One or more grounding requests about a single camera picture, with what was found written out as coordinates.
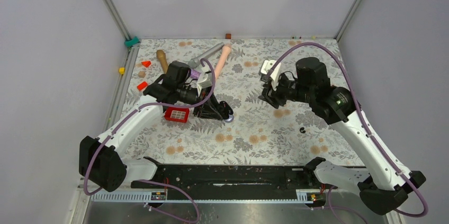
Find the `silver grey microphone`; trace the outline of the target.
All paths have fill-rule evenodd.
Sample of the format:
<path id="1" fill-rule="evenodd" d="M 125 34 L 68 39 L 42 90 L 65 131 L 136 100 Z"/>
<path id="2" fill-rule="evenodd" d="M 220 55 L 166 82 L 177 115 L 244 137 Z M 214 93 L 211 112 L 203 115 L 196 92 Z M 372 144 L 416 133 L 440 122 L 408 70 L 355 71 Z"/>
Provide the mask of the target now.
<path id="1" fill-rule="evenodd" d="M 224 47 L 224 43 L 219 43 L 216 44 L 215 46 L 213 46 L 212 48 L 210 48 L 209 50 L 205 51 L 204 53 L 202 53 L 199 56 L 196 56 L 194 58 L 192 58 L 187 64 L 191 69 L 196 69 L 200 64 L 200 60 L 201 59 L 209 59 L 213 54 L 215 54 L 216 52 L 220 51 L 223 47 Z"/>

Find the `red wedge block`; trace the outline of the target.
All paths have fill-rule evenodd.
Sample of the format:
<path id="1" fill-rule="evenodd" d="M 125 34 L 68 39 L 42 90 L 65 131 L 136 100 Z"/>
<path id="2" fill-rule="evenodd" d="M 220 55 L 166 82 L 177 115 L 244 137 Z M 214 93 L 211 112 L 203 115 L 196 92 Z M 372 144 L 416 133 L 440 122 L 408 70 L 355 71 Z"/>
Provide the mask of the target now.
<path id="1" fill-rule="evenodd" d="M 138 91 L 143 91 L 147 86 L 148 86 L 147 82 L 142 82 L 139 85 L 137 85 L 137 90 Z"/>

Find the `black earbud charging case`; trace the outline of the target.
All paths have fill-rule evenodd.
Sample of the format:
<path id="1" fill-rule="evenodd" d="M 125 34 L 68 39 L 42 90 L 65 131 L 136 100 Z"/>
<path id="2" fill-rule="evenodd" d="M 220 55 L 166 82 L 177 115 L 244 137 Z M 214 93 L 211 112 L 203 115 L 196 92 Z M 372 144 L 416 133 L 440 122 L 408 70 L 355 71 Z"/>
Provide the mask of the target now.
<path id="1" fill-rule="evenodd" d="M 234 115 L 233 109 L 230 107 L 230 105 L 227 103 L 227 108 L 224 112 L 220 112 L 223 119 L 227 119 L 229 115 Z"/>

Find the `pink toy microphone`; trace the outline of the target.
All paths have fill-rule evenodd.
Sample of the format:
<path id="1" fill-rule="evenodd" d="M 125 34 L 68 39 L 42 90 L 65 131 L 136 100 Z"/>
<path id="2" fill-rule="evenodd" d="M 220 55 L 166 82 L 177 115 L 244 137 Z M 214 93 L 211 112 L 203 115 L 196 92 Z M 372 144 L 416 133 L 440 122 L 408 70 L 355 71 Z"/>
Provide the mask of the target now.
<path id="1" fill-rule="evenodd" d="M 215 66 L 215 69 L 214 69 L 215 79 L 218 79 L 218 77 L 219 77 L 219 75 L 220 75 L 220 73 L 221 73 L 221 71 L 222 71 L 222 69 L 223 69 L 223 67 L 225 65 L 225 62 L 226 62 L 226 60 L 227 60 L 227 58 L 228 58 L 228 56 L 230 55 L 231 52 L 232 52 L 232 47 L 231 47 L 230 43 L 229 44 L 225 44 L 222 47 L 221 55 L 220 55 L 219 60 L 218 60 L 218 62 L 216 64 L 216 66 Z"/>

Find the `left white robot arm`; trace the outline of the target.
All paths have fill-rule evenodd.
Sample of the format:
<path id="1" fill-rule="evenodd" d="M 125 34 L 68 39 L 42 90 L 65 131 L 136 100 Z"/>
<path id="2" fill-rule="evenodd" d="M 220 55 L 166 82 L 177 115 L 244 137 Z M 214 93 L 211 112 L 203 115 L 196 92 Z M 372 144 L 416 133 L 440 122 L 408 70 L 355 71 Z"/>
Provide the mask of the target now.
<path id="1" fill-rule="evenodd" d="M 213 119 L 226 123 L 234 119 L 234 112 L 225 101 L 219 102 L 215 95 L 215 71 L 211 63 L 200 60 L 200 78 L 196 87 L 187 84 L 190 67 L 179 61 L 171 62 L 167 72 L 145 87 L 133 108 L 109 129 L 93 138 L 85 137 L 79 145 L 79 173 L 84 177 L 84 192 L 89 181 L 100 189 L 115 191 L 123 182 L 144 176 L 151 187 L 164 182 L 163 171 L 154 164 L 142 160 L 125 160 L 124 152 L 139 133 L 151 122 L 158 122 L 169 109 L 193 109 L 201 119 Z"/>

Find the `teal corner clip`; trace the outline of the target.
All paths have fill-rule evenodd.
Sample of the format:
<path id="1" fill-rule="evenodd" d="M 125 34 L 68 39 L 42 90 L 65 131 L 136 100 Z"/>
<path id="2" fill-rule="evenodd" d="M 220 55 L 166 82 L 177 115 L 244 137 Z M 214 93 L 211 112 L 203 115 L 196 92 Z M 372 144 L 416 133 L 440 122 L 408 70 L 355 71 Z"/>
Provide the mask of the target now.
<path id="1" fill-rule="evenodd" d="M 132 39 L 125 41 L 125 42 L 124 42 L 124 45 L 125 45 L 127 48 L 131 48 L 132 46 L 134 46 L 135 44 L 137 44 L 137 43 L 139 43 L 139 42 L 140 42 L 139 38 L 138 38 L 137 36 L 135 36 L 135 37 L 133 37 Z"/>

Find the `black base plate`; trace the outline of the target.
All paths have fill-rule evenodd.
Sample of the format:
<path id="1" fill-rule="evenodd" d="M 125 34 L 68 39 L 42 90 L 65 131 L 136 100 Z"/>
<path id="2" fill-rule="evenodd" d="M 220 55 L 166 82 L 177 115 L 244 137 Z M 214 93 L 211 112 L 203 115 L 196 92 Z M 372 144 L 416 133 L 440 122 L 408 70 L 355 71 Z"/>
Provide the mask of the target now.
<path id="1" fill-rule="evenodd" d="M 167 190 L 168 199 L 181 200 L 180 188 L 194 200 L 296 200 L 297 191 L 319 193 L 323 184 L 303 166 L 236 166 L 156 164 L 150 183 L 131 182 L 133 189 Z"/>

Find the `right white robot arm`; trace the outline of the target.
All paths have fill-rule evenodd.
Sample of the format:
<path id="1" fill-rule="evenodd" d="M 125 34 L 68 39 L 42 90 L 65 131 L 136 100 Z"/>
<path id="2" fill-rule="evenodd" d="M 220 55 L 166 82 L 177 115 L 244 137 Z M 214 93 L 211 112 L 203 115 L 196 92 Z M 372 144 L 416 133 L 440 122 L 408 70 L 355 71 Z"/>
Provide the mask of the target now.
<path id="1" fill-rule="evenodd" d="M 307 103 L 349 143 L 366 168 L 358 171 L 316 157 L 304 167 L 303 179 L 308 187 L 317 188 L 322 183 L 339 187 L 358 195 L 374 213 L 384 215 L 402 205 L 413 187 L 425 182 L 422 172 L 411 171 L 381 141 L 372 141 L 375 132 L 361 122 L 364 114 L 356 112 L 351 92 L 331 84 L 326 65 L 318 58 L 298 60 L 293 79 L 281 73 L 280 67 L 275 60 L 263 62 L 260 99 L 274 108 L 287 101 Z"/>

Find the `red lego brick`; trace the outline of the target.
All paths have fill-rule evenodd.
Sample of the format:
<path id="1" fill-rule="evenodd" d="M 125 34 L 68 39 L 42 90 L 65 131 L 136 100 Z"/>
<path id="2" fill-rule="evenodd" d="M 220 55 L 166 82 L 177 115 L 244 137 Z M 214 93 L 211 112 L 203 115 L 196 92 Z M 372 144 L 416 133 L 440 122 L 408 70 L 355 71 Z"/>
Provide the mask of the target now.
<path id="1" fill-rule="evenodd" d="M 164 118 L 167 121 L 186 123 L 189 113 L 190 109 L 187 108 L 168 107 L 165 112 Z"/>

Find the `brown toy microphone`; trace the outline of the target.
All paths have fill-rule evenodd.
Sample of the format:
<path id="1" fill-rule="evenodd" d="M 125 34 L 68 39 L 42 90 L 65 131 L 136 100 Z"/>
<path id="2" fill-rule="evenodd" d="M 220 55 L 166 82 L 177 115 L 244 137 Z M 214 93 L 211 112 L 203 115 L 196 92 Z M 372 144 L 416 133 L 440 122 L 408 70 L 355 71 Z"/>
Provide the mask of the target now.
<path id="1" fill-rule="evenodd" d="M 156 51 L 156 57 L 157 57 L 158 61 L 160 62 L 160 65 L 162 67 L 164 74 L 166 74 L 167 70 L 168 70 L 168 62 L 167 62 L 167 58 L 166 58 L 166 53 L 163 50 L 158 49 Z"/>

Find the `floral patterned mat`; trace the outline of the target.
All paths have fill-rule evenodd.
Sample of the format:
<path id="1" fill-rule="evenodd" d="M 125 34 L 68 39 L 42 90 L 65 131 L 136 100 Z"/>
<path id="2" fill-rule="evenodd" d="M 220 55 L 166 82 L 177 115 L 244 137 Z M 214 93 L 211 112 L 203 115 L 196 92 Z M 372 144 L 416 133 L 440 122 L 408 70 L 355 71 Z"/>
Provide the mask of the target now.
<path id="1" fill-rule="evenodd" d="M 230 43 L 232 52 L 219 76 L 214 94 L 234 111 L 234 120 L 223 123 L 199 119 L 190 111 L 186 123 L 162 117 L 151 122 L 124 152 L 128 159 L 151 157 L 171 164 L 237 164 L 237 165 L 304 165 L 323 157 L 337 165 L 364 166 L 352 147 L 308 104 L 287 102 L 275 109 L 258 99 L 262 82 L 258 74 L 264 60 L 277 60 L 301 40 L 287 39 L 146 39 L 142 40 L 132 67 L 129 87 L 121 116 L 131 110 L 141 91 L 137 85 L 153 83 L 162 68 L 156 51 L 163 50 L 167 61 L 187 63 L 218 43 Z M 281 71 L 288 77 L 296 73 L 295 63 L 305 57 L 316 57 L 326 64 L 331 83 L 347 88 L 340 68 L 332 57 L 314 46 L 301 47 L 282 61 Z M 146 68 L 141 62 L 151 61 Z M 145 78 L 138 72 L 144 71 Z"/>

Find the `red triangle block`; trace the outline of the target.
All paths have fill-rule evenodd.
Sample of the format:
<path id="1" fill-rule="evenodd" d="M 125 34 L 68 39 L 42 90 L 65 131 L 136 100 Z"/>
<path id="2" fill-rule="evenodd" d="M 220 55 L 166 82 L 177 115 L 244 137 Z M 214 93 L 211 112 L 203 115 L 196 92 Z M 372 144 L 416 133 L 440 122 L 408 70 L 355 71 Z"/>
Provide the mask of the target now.
<path id="1" fill-rule="evenodd" d="M 147 61 L 142 61 L 141 64 L 142 64 L 144 67 L 148 68 L 148 67 L 151 65 L 151 61 L 149 61 L 149 60 L 147 60 Z"/>

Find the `lilac oval earbud case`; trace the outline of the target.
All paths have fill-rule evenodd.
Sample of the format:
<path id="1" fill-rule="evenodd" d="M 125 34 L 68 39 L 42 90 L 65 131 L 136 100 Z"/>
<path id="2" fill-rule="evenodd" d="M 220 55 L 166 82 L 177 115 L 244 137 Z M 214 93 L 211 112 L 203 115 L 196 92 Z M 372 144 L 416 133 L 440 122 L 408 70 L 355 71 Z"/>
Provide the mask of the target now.
<path id="1" fill-rule="evenodd" d="M 229 117 L 227 119 L 223 119 L 223 122 L 225 123 L 230 123 L 234 120 L 234 116 L 233 115 L 229 115 Z"/>

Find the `purple glitter microphone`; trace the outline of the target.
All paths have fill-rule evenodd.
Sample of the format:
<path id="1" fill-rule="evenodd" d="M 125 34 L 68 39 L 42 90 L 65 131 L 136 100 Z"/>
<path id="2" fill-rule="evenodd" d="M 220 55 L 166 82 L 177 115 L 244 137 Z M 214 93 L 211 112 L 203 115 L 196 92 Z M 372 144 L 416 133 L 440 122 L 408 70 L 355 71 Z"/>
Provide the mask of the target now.
<path id="1" fill-rule="evenodd" d="M 197 70 L 191 69 L 190 77 L 192 79 L 198 79 L 200 77 L 201 73 Z"/>

